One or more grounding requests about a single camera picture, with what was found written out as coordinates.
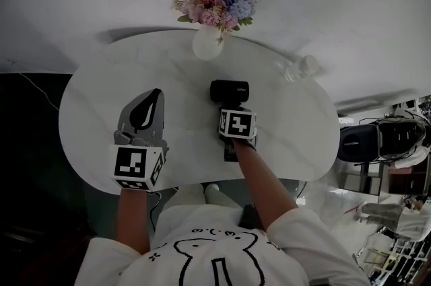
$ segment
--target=floor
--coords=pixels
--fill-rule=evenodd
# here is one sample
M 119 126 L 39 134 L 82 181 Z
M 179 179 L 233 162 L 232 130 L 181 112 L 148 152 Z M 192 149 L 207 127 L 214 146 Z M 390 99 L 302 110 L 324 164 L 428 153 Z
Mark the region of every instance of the floor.
M 29 75 L 41 87 L 53 104 L 59 107 L 61 95 L 70 75 Z M 71 168 L 61 148 L 58 132 L 58 113 L 46 101 L 44 94 L 21 75 L 0 76 L 0 98 L 7 108 L 1 113 L 8 150 L 5 155 L 20 161 L 20 170 L 28 182 L 48 194 L 53 201 L 73 211 L 86 213 L 91 228 L 102 237 L 114 236 L 114 223 L 118 196 L 106 194 L 86 184 Z M 388 108 L 353 115 L 355 123 L 364 117 L 381 117 Z M 356 254 L 377 227 L 354 221 L 354 211 L 363 200 L 379 202 L 370 196 L 338 189 L 336 175 L 348 165 L 336 161 L 328 174 L 315 182 L 304 183 L 283 180 L 283 184 L 296 196 L 300 206 L 315 211 L 351 254 Z M 244 180 L 220 182 L 220 190 L 240 205 L 251 203 Z M 156 221 L 162 205 L 172 196 L 173 190 L 162 191 L 162 202 L 154 211 Z M 158 200 L 150 195 L 150 205 Z M 380 201 L 399 202 L 399 196 L 383 194 Z

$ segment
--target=cartoon print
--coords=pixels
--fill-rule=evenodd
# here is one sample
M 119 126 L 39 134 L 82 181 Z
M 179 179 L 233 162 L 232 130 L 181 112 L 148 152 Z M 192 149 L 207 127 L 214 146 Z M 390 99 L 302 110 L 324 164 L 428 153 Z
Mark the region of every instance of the cartoon print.
M 209 229 L 210 234 L 214 234 L 215 229 Z M 259 237 L 256 234 L 252 234 L 251 232 L 242 232 L 241 234 L 236 234 L 231 231 L 225 231 L 224 235 L 226 236 L 235 236 L 235 241 L 238 242 L 237 244 L 232 243 L 229 245 L 230 248 L 234 248 L 238 246 L 240 251 L 243 251 L 246 256 L 249 258 L 245 258 L 244 261 L 251 262 L 251 268 L 256 268 L 257 274 L 259 276 L 256 285 L 258 286 L 264 286 L 265 284 L 265 275 L 263 274 L 263 271 L 261 270 L 261 267 L 259 266 L 259 263 L 257 259 L 253 256 L 253 254 L 250 252 L 250 249 L 256 244 Z M 190 265 L 194 262 L 202 262 L 201 260 L 198 260 L 197 258 L 193 260 L 193 251 L 195 248 L 199 247 L 201 244 L 207 244 L 208 241 L 214 242 L 215 240 L 211 238 L 192 238 L 189 240 L 180 240 L 174 243 L 174 249 L 183 256 L 186 256 L 187 259 L 181 269 L 180 272 L 180 279 L 179 279 L 179 285 L 183 286 L 185 282 L 185 277 L 187 276 L 187 271 L 190 269 Z M 213 270 L 213 277 L 214 277 L 214 283 L 215 286 L 220 285 L 227 285 L 227 286 L 236 286 L 232 284 L 231 278 L 228 273 L 228 265 L 226 262 L 226 259 L 224 256 L 214 256 L 211 260 L 211 267 Z

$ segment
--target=white t-shirt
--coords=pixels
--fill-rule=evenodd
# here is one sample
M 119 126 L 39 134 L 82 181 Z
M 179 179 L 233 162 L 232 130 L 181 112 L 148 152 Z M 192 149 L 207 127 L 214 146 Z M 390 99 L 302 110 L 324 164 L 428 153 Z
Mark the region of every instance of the white t-shirt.
M 75 285 L 370 285 L 309 209 L 285 213 L 267 233 L 238 227 L 241 214 L 215 205 L 171 207 L 144 255 L 94 238 Z
M 420 242 L 431 231 L 431 206 L 425 204 L 420 211 L 404 208 L 399 217 L 396 234 Z

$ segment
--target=person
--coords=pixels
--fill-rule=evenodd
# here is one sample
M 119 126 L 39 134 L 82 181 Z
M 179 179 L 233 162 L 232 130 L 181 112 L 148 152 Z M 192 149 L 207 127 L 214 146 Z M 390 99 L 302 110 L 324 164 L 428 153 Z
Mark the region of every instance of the person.
M 356 217 L 360 222 L 383 225 L 399 237 L 421 242 L 431 231 L 431 206 L 416 201 L 413 204 L 414 209 L 395 203 L 364 203 L 358 207 Z
M 263 226 L 238 226 L 242 209 L 200 184 L 165 204 L 150 243 L 147 194 L 122 189 L 116 240 L 93 238 L 75 285 L 369 285 L 317 214 L 298 208 L 258 153 L 234 140 Z

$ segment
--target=black cable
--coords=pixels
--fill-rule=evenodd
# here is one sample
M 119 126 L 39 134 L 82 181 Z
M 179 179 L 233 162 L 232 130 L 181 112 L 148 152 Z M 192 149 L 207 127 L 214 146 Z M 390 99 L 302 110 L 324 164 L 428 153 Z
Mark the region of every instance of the black cable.
M 159 192 L 148 192 L 148 194 L 156 194 L 159 196 L 157 203 L 150 210 L 150 221 L 151 221 L 151 224 L 153 225 L 154 232 L 156 232 L 156 226 L 154 225 L 154 222 L 153 222 L 153 211 L 154 209 L 156 209 L 156 207 L 159 205 L 160 201 L 162 200 L 162 194 L 160 194 Z
M 300 193 L 296 196 L 296 198 L 298 198 L 298 197 L 300 197 L 300 196 L 301 196 L 301 194 L 302 194 L 302 192 L 304 191 L 304 189 L 305 189 L 306 185 L 307 185 L 307 182 L 305 182 L 305 184 L 304 184 L 304 188 L 302 188 L 302 190 L 301 190 L 301 191 L 300 191 Z

